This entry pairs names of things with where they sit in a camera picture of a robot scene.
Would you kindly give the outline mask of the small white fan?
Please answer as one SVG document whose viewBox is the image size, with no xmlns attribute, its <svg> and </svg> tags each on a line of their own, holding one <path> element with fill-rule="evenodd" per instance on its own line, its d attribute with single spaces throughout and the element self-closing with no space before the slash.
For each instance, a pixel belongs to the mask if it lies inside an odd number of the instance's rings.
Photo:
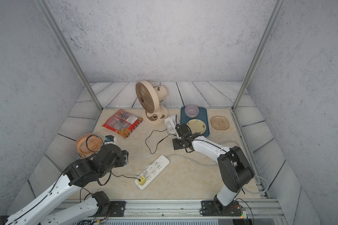
<svg viewBox="0 0 338 225">
<path fill-rule="evenodd" d="M 167 117 L 164 121 L 165 127 L 166 127 L 166 131 L 171 134 L 174 135 L 176 137 L 178 137 L 178 133 L 176 131 L 176 125 L 177 125 L 178 121 L 177 121 L 177 116 L 176 115 L 171 115 L 169 117 Z"/>
</svg>

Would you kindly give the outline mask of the teal tray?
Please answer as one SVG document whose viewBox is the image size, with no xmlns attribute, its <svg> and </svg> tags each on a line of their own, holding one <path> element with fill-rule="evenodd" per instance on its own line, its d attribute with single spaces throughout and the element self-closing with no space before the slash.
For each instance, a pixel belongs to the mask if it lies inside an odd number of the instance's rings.
<svg viewBox="0 0 338 225">
<path fill-rule="evenodd" d="M 208 122 L 208 116 L 207 116 L 207 110 L 206 108 L 199 107 L 199 113 L 196 117 L 190 118 L 185 114 L 185 107 L 181 108 L 180 111 L 180 122 L 181 124 L 190 124 L 190 121 L 201 121 L 202 129 L 205 128 L 205 131 L 202 133 L 204 137 L 208 137 L 210 135 L 210 129 L 209 129 L 209 122 Z"/>
</svg>

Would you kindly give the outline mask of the red snack bag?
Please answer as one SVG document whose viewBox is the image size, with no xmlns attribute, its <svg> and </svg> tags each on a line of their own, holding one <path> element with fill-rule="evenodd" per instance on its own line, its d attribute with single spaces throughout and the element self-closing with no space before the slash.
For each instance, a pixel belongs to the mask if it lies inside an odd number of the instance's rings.
<svg viewBox="0 0 338 225">
<path fill-rule="evenodd" d="M 119 109 L 102 126 L 126 139 L 142 121 L 143 118 Z"/>
</svg>

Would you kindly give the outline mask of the brown glass plate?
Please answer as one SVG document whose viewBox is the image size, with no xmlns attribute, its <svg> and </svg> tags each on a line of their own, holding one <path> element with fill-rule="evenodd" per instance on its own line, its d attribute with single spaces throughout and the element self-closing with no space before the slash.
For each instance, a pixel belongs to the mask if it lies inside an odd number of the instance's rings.
<svg viewBox="0 0 338 225">
<path fill-rule="evenodd" d="M 210 119 L 211 126 L 216 130 L 227 130 L 230 128 L 229 120 L 224 116 L 213 116 Z"/>
</svg>

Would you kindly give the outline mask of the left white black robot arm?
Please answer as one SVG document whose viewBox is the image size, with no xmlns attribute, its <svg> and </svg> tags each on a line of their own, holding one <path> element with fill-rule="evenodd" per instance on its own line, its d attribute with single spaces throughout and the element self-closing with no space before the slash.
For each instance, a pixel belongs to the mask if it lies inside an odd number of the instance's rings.
<svg viewBox="0 0 338 225">
<path fill-rule="evenodd" d="M 61 212 L 52 211 L 73 193 L 110 173 L 113 168 L 128 164 L 129 153 L 115 144 L 101 147 L 98 153 L 68 165 L 56 182 L 32 202 L 10 216 L 0 216 L 0 225 L 69 225 L 84 217 L 105 217 L 112 209 L 103 192 L 94 193 L 85 201 Z"/>
</svg>

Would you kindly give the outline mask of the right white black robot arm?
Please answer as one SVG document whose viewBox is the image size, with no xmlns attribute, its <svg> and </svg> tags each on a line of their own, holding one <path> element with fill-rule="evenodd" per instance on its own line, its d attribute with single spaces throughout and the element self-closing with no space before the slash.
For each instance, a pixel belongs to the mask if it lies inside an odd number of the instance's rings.
<svg viewBox="0 0 338 225">
<path fill-rule="evenodd" d="M 185 149 L 187 153 L 199 152 L 218 164 L 223 187 L 214 197 L 215 206 L 219 210 L 229 207 L 240 190 L 255 176 L 242 149 L 238 146 L 225 147 L 199 133 L 192 133 L 186 124 L 177 124 L 175 131 L 177 134 L 177 138 L 173 140 L 175 150 Z"/>
</svg>

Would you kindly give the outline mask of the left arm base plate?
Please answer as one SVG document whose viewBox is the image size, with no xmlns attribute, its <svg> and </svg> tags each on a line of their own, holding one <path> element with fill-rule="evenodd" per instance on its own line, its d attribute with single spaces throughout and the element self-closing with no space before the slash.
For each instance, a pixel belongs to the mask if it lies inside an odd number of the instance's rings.
<svg viewBox="0 0 338 225">
<path fill-rule="evenodd" d="M 126 201 L 111 201 L 110 204 L 104 206 L 103 216 L 107 217 L 123 217 L 126 207 Z"/>
</svg>

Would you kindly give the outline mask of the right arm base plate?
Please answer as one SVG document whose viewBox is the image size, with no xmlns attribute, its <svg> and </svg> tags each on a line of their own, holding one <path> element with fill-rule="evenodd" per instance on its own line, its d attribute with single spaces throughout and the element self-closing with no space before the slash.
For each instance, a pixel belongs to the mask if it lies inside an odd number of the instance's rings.
<svg viewBox="0 0 338 225">
<path fill-rule="evenodd" d="M 201 201 L 200 215 L 209 216 L 227 216 L 227 217 L 242 217 L 242 207 L 238 201 L 232 201 L 227 206 L 222 206 L 217 201 Z"/>
</svg>

